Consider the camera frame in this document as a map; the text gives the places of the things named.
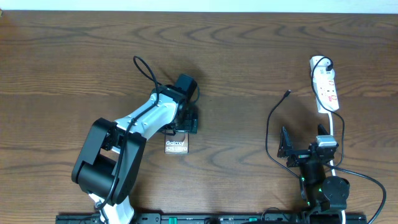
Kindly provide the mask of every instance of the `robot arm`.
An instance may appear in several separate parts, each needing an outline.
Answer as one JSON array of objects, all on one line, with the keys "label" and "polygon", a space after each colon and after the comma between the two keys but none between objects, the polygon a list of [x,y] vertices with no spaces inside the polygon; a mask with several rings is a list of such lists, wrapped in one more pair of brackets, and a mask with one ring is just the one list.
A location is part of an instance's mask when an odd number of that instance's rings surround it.
[{"label": "robot arm", "polygon": [[114,122],[100,118],[92,125],[73,168],[72,181],[95,202],[103,202],[109,194],[117,166],[116,161],[100,154],[100,151],[104,149],[119,153],[123,139],[127,138],[127,150],[122,158],[118,182],[103,210],[104,216],[112,217],[109,223],[128,223],[134,214],[128,195],[136,181],[147,139],[160,129],[196,133],[197,115],[189,107],[196,87],[196,81],[184,74],[180,75],[174,86],[160,86],[158,104],[138,118],[128,134],[126,129],[132,118],[156,101],[157,94],[154,91],[144,105],[126,117]]}]

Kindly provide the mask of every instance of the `power strip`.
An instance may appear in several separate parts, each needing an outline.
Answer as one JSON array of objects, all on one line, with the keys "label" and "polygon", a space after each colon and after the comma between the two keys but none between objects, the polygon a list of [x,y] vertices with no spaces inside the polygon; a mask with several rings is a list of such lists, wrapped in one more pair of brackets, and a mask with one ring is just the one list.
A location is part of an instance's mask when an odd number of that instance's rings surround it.
[{"label": "power strip", "polygon": [[[314,69],[314,66],[323,56],[314,56],[310,60],[311,72]],[[331,69],[327,71],[326,68],[331,64],[331,61],[327,58],[324,58],[319,62],[319,64],[315,67],[313,71],[313,86],[315,92],[317,93],[319,100],[322,102],[322,105],[331,111],[338,110],[338,100],[337,100],[337,91],[335,86],[335,70]],[[319,113],[328,113],[327,110],[323,109],[317,102],[318,112]]]}]

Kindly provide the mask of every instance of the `wood grain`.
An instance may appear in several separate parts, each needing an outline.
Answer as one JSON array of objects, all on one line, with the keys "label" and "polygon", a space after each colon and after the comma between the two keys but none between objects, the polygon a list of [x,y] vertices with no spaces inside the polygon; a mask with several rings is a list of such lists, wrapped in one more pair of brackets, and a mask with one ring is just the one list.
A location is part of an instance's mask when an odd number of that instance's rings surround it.
[{"label": "wood grain", "polygon": [[[342,167],[387,189],[376,223],[398,219],[398,16],[170,12],[7,11],[0,18],[0,223],[53,223],[93,202],[70,179],[92,122],[134,111],[153,88],[135,69],[140,55],[162,83],[180,73],[201,87],[200,128],[187,156],[146,146],[131,192],[136,208],[163,212],[262,212],[303,206],[299,184],[271,154],[286,126],[296,147],[316,135],[308,60],[335,62],[346,121]],[[335,133],[341,124],[335,119]],[[349,212],[370,218],[375,184],[346,174]]]}]

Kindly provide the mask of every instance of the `white power strip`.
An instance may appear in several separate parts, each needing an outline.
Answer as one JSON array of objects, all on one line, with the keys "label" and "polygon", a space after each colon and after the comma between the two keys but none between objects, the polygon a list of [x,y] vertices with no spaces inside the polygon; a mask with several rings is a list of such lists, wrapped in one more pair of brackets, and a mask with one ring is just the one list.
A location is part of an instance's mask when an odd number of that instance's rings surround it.
[{"label": "white power strip", "polygon": [[[323,56],[314,56],[310,60],[311,72],[314,69],[314,66]],[[338,110],[338,100],[337,100],[337,91],[335,86],[335,70],[331,69],[327,71],[326,68],[331,64],[331,61],[327,58],[322,59],[322,61],[315,67],[313,71],[313,87],[315,92],[317,93],[319,100],[322,102],[322,105],[331,111]],[[319,113],[328,113],[327,110],[323,109],[317,102],[318,112]]]}]

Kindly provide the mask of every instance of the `table top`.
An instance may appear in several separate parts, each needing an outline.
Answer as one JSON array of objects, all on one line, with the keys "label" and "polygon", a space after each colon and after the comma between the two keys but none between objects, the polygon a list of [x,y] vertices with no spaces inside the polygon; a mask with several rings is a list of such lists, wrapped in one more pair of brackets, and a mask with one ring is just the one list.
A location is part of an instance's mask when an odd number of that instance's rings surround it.
[{"label": "table top", "polygon": [[[149,98],[153,83],[187,73],[201,98],[198,134],[186,156],[164,154],[164,137],[146,145],[134,208],[165,213],[299,210],[298,181],[266,155],[266,119],[276,157],[285,126],[307,148],[318,114],[309,59],[335,63],[339,114],[346,122],[341,167],[384,184],[376,223],[398,219],[398,16],[171,12],[6,11],[0,18],[0,223],[53,223],[59,213],[90,213],[93,202],[71,181],[96,119],[121,118]],[[335,118],[335,136],[341,122]],[[382,192],[349,174],[348,212],[370,219]]]}]

